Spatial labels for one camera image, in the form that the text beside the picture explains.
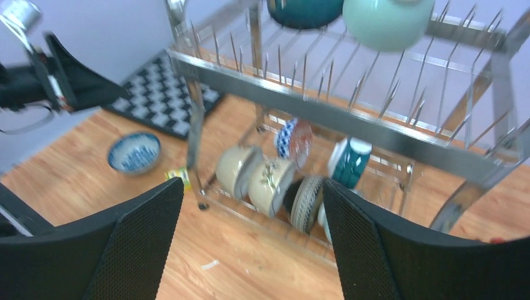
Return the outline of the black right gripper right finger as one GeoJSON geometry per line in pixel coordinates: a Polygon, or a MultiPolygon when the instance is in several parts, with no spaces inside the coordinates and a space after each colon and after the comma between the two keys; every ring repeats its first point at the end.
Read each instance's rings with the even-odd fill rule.
{"type": "Polygon", "coordinates": [[[529,239],[490,244],[444,234],[322,185],[345,299],[528,299],[529,239]]]}

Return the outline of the pale green striped bowl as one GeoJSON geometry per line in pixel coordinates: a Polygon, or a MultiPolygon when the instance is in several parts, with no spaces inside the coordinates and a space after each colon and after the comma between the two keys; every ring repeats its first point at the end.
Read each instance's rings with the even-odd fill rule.
{"type": "Polygon", "coordinates": [[[329,230],[328,220],[327,220],[327,217],[326,217],[326,210],[325,210],[323,202],[321,203],[321,205],[319,207],[319,212],[318,212],[318,215],[317,215],[317,221],[318,221],[319,225],[323,228],[324,233],[326,235],[326,238],[327,238],[329,244],[332,244],[333,241],[332,241],[332,238],[331,238],[331,233],[330,233],[330,230],[329,230]]]}

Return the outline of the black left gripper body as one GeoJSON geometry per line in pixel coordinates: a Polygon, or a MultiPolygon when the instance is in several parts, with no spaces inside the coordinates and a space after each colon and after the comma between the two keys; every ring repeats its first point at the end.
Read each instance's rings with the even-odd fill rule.
{"type": "Polygon", "coordinates": [[[59,59],[46,54],[28,54],[28,63],[1,65],[1,107],[19,109],[47,100],[53,110],[60,110],[58,96],[49,76],[59,69],[59,59]]]}

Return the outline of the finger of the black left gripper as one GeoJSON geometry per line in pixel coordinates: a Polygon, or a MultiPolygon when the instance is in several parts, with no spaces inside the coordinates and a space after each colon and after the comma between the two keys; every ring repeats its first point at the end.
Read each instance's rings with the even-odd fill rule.
{"type": "Polygon", "coordinates": [[[76,112],[105,106],[119,98],[127,98],[128,90],[86,67],[73,57],[53,33],[45,34],[50,50],[49,82],[58,107],[76,112]]]}

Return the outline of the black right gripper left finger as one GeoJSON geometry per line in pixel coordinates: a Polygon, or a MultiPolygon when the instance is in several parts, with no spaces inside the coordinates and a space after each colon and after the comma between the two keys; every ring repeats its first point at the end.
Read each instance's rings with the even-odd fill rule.
{"type": "Polygon", "coordinates": [[[173,178],[33,236],[1,238],[2,299],[155,299],[181,211],[173,178]]]}

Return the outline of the white blue floral bowl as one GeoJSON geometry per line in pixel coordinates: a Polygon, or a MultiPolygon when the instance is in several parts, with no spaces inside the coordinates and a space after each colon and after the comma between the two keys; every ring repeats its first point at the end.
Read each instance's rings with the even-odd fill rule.
{"type": "Polygon", "coordinates": [[[107,163],[120,173],[140,175],[157,165],[161,150],[161,142],[155,134],[136,131],[113,142],[107,154],[107,163]]]}

